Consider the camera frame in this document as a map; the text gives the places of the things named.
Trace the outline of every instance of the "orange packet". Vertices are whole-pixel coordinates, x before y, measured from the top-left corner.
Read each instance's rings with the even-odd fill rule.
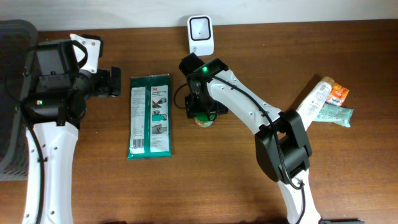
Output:
[[[331,105],[342,106],[344,100],[347,97],[349,89],[342,87],[341,85],[335,83],[333,89],[331,90],[326,102]]]

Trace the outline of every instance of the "white bottle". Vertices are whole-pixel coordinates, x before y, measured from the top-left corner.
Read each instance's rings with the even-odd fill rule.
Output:
[[[323,77],[308,96],[301,102],[297,112],[301,116],[305,130],[321,111],[323,104],[328,98],[335,81],[330,77]]]

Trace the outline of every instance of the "barcode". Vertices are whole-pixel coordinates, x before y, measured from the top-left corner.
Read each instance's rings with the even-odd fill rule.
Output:
[[[323,91],[323,90],[325,90],[325,88],[326,88],[326,85],[322,85],[322,87],[321,87],[320,91]]]
[[[132,148],[139,149],[144,147],[144,139],[133,139],[132,140]]]

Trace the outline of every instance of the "teal packet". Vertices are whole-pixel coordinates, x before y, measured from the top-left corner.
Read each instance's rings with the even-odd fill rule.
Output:
[[[169,75],[131,78],[130,87],[128,159],[171,156]]]
[[[315,117],[314,121],[331,122],[349,128],[351,127],[349,125],[349,120],[353,115],[353,111],[354,110],[352,109],[342,108],[325,103],[321,111]]]

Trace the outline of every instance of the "wooden table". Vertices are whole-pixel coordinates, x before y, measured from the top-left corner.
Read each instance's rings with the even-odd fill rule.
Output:
[[[42,40],[70,32],[42,32]],[[120,98],[88,100],[73,158],[75,223],[239,223],[286,217],[254,138],[232,113],[204,129],[172,107],[170,158],[127,160],[129,77],[169,73],[186,27],[73,31],[103,38],[100,68],[121,67]],[[315,74],[350,89],[351,128],[313,123],[310,185],[325,219],[398,222],[398,20],[216,26],[215,53],[249,89],[286,110]],[[178,96],[183,102],[187,90]],[[22,220],[26,181],[0,182],[1,223]]]

